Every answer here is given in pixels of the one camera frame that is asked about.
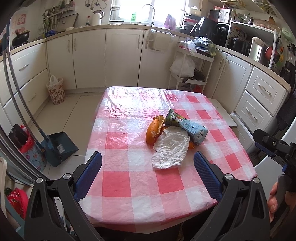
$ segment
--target red and white checkered tablecloth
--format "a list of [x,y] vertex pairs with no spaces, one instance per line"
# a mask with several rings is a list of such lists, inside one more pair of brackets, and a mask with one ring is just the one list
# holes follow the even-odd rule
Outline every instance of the red and white checkered tablecloth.
[[[205,126],[200,146],[182,166],[154,169],[146,130],[155,116],[178,114]],[[149,233],[176,225],[210,208],[211,199],[193,166],[202,151],[224,173],[251,180],[256,172],[245,150],[211,102],[200,93],[110,87],[98,106],[86,161],[94,151],[103,165],[80,205],[94,226]]]

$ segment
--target window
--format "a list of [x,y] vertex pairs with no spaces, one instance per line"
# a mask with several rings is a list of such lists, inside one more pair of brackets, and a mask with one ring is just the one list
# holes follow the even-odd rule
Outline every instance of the window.
[[112,6],[120,6],[120,9],[112,11],[111,20],[131,21],[133,13],[136,13],[136,22],[151,23],[153,9],[145,4],[152,4],[155,8],[154,25],[163,26],[168,14],[176,19],[176,25],[180,25],[184,16],[181,9],[185,9],[186,0],[113,0]]

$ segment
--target white kettle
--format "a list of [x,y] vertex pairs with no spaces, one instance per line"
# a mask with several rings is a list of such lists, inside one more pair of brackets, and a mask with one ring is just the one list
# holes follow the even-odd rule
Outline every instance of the white kettle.
[[102,18],[105,16],[103,10],[94,11],[94,15],[91,19],[91,26],[101,25]]

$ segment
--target table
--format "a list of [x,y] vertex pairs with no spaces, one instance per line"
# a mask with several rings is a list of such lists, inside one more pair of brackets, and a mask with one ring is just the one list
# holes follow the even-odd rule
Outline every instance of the table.
[[[153,169],[146,130],[153,117],[170,108],[209,129],[204,142],[189,150],[182,166]],[[152,88],[110,87],[98,106],[86,161],[99,151],[103,164],[80,205],[94,226],[138,233],[163,230],[212,207],[193,166],[202,151],[224,173],[251,180],[256,172],[242,145],[200,93]]]

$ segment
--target blue gripper pad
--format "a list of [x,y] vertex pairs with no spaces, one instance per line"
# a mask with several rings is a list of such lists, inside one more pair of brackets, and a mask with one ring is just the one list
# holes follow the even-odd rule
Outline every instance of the blue gripper pad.
[[272,151],[268,150],[267,148],[265,148],[263,145],[259,144],[258,142],[255,142],[255,146],[257,148],[259,148],[261,151],[265,152],[269,157],[275,156],[275,154]]
[[210,168],[208,160],[200,152],[196,152],[193,163],[211,198],[219,202],[222,199],[221,182]]
[[96,178],[102,166],[102,155],[98,152],[90,161],[88,166],[84,169],[81,176],[78,178],[75,186],[74,198],[78,202],[80,199],[85,198],[89,191],[94,179]]

